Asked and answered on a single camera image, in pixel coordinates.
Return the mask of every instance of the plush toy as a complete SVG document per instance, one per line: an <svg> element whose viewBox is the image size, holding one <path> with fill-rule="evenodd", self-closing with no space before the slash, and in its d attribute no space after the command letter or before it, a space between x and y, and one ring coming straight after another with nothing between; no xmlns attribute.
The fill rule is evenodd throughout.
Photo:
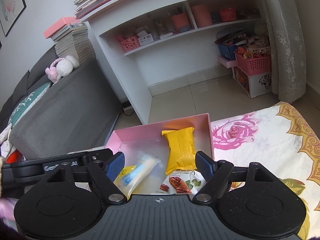
<svg viewBox="0 0 320 240"><path fill-rule="evenodd" d="M60 60L62 60L62 58L56 59L54 62L52 62L52 64L50 65L50 68L46 68L44 71L48 75L48 79L50 81L52 81L53 83L57 82L58 73L57 73L57 69L56 69L55 65Z"/></svg>
<svg viewBox="0 0 320 240"><path fill-rule="evenodd" d="M53 83L56 83L79 66L79 61L75 57L68 55L65 58L58 58L52 62L50 68L45 69L45 73Z"/></svg>
<svg viewBox="0 0 320 240"><path fill-rule="evenodd" d="M76 69L80 66L79 61L73 56L66 56L62 60L57 63L57 81L59 81L62 77L70 74L73 69Z"/></svg>

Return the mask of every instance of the crosshair marking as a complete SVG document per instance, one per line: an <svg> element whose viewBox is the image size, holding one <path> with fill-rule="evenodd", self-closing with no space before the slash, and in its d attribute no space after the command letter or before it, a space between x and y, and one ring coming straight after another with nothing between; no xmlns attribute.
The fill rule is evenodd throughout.
<svg viewBox="0 0 320 240"><path fill-rule="evenodd" d="M156 198L155 201L157 201L158 203L161 203L161 202L165 201L165 199L159 197L159 198Z"/></svg>

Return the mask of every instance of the gray sofa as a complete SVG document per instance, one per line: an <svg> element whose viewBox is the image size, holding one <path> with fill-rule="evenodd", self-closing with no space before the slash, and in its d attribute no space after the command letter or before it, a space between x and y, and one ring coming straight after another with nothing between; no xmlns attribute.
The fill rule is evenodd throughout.
<svg viewBox="0 0 320 240"><path fill-rule="evenodd" d="M52 47L23 76L0 112L0 131L18 103L49 81L44 70L56 58ZM9 140L27 159L102 146L120 111L119 99L90 59L54 84L12 128Z"/></svg>

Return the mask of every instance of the orange basket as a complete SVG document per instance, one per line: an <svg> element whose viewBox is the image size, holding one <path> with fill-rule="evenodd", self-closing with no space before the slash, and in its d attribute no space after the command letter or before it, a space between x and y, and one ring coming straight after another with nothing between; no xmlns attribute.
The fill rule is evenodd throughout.
<svg viewBox="0 0 320 240"><path fill-rule="evenodd" d="M133 50L133 49L140 47L140 43L138 41L138 36L133 36L133 37L128 38L124 41L121 41L120 43L121 43L121 46L125 52L128 52L130 50Z"/></svg>
<svg viewBox="0 0 320 240"><path fill-rule="evenodd" d="M219 10L219 14L223 22L231 22L237 20L236 10L234 8Z"/></svg>

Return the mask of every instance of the picture frame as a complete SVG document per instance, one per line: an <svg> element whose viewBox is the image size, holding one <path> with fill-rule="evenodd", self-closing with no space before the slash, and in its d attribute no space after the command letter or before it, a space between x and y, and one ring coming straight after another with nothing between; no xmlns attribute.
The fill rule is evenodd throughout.
<svg viewBox="0 0 320 240"><path fill-rule="evenodd" d="M7 36L14 23L27 7L25 0L0 0L0 24Z"/></svg>

